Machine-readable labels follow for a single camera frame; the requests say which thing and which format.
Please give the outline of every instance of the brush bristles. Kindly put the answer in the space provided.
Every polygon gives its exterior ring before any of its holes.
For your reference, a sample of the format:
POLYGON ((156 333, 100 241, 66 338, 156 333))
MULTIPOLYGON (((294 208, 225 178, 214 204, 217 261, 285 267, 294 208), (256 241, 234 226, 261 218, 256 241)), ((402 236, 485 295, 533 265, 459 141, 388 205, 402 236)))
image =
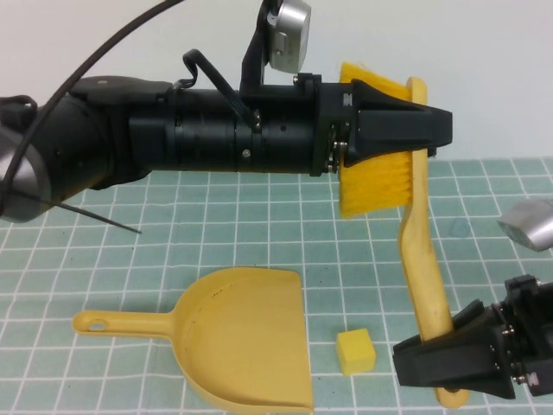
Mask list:
POLYGON ((411 201, 409 152, 386 154, 340 168, 340 216, 349 219, 411 201))
MULTIPOLYGON (((392 80, 357 67, 342 65, 340 82, 362 80, 399 99, 410 100, 410 90, 392 80)), ((411 203, 412 161, 409 151, 376 156, 352 167, 340 166, 340 216, 349 219, 379 209, 411 203)))

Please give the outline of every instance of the yellow dustpan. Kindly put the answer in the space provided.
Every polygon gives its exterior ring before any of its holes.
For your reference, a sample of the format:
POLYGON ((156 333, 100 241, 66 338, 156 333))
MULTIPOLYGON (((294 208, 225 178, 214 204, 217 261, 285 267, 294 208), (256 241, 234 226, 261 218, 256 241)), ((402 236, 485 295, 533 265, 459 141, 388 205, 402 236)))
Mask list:
POLYGON ((162 337, 188 384, 227 412, 312 412, 300 277, 233 268, 192 284, 169 313, 82 311, 82 335, 162 337))

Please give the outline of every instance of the yellow brush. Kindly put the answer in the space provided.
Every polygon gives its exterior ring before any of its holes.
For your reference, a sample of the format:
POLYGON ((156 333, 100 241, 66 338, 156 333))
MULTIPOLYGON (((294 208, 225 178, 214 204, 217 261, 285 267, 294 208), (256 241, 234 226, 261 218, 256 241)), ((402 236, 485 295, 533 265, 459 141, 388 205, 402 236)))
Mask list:
MULTIPOLYGON (((361 67, 342 65, 340 82, 362 80, 393 97, 426 104, 426 85, 410 78, 407 86, 361 67)), ((398 244, 411 302, 423 341, 453 331, 448 299, 438 267, 429 228, 428 151, 405 151, 376 156, 346 168, 340 167, 340 213, 344 218, 377 209, 405 206, 398 244)), ((435 395, 446 408, 464 405, 469 392, 437 388, 435 395)))

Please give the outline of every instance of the dustpan handle hole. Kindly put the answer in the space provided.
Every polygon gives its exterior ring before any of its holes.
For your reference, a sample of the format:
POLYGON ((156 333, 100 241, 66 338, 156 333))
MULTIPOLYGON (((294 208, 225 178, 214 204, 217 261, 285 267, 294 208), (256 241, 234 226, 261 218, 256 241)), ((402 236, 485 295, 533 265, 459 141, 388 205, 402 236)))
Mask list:
POLYGON ((89 331, 104 331, 105 330, 105 322, 91 322, 88 326, 89 331))

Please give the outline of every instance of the gray grid tile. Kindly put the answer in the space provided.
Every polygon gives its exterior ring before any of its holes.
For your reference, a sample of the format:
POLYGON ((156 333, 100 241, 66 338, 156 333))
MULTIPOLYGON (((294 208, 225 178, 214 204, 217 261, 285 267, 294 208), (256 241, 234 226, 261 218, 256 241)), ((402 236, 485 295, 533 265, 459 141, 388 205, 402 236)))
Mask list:
MULTIPOLYGON (((430 162, 431 226, 452 310, 496 302, 524 272, 550 278, 553 255, 513 245, 496 219, 524 197, 553 193, 550 159, 430 162)), ((53 210, 0 223, 0 414, 222 413, 181 376, 170 346, 82 337, 83 309, 170 310, 201 276, 233 265, 302 275, 316 411, 449 413, 431 391, 400 387, 391 346, 416 333, 397 230, 401 209, 341 220, 336 177, 170 173, 72 203, 139 226, 121 232, 53 210), (337 333, 369 329, 373 373, 342 377, 337 333)), ((550 413, 524 389, 505 402, 473 393, 463 413, 550 413)))

